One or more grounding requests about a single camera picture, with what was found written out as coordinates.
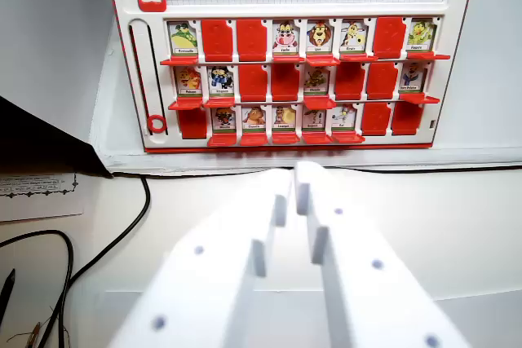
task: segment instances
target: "black wire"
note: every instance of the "black wire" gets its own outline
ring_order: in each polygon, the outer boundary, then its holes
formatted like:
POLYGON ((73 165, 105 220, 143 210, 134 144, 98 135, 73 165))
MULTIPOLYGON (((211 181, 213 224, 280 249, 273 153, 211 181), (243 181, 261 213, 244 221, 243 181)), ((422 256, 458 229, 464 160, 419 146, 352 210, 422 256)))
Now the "black wire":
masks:
MULTIPOLYGON (((90 260, 80 271, 76 272, 74 276, 70 279, 69 285, 67 288, 62 292, 63 296, 63 302, 65 302, 65 298, 67 296, 68 290, 71 288, 71 286, 78 280, 85 272, 87 272, 93 265, 95 265, 105 254, 107 254, 114 246, 116 246, 123 238, 126 237, 129 232, 132 231, 134 227, 139 223, 139 221, 142 219, 142 217, 147 213, 148 207, 150 206, 150 189, 148 188, 147 179, 144 176, 139 176, 141 179, 141 183, 144 185, 145 190, 145 204, 144 207, 139 212, 136 219, 129 225, 128 228, 125 229, 125 231, 120 234, 115 240, 113 240, 110 244, 108 244, 101 252, 98 253, 96 257, 94 257, 92 260, 90 260)), ((47 328, 45 332, 42 335, 42 339, 40 340, 40 343, 38 344, 38 348, 43 348, 45 344, 47 343, 47 339, 51 335, 52 327, 55 324, 56 317, 60 314, 58 311, 58 307, 55 307, 54 311, 52 312, 51 318, 49 319, 49 324, 47 325, 47 328)), ((62 336, 63 328, 59 329, 59 334, 62 336)))
MULTIPOLYGON (((73 244, 71 243, 71 240, 62 231, 58 230, 41 230, 41 231, 34 231, 29 232, 27 234, 23 234, 21 236, 16 236, 14 238, 11 238, 9 240, 4 240, 3 242, 0 242, 0 248, 3 248, 4 246, 8 246, 9 244, 14 244, 15 242, 18 242, 19 240, 25 240, 27 238, 32 238, 34 236, 48 236, 48 235, 56 235, 61 236, 62 239, 65 241, 65 244, 67 245, 67 254, 68 254, 68 260, 67 260, 67 273, 65 275, 65 282, 64 287, 62 289, 62 293, 60 294, 60 297, 58 298, 58 301, 56 302, 55 311, 56 314, 59 316, 58 318, 58 324, 60 327, 60 331, 63 330, 64 327, 64 308, 65 308, 65 298, 67 289, 71 280, 71 274, 73 273, 73 263, 74 263, 74 249, 73 244)), ((46 328, 49 330, 49 333, 51 333, 52 325, 48 324, 46 328)), ((59 348, 65 348, 65 341, 64 341, 64 334, 59 333, 58 334, 58 347, 59 348)))

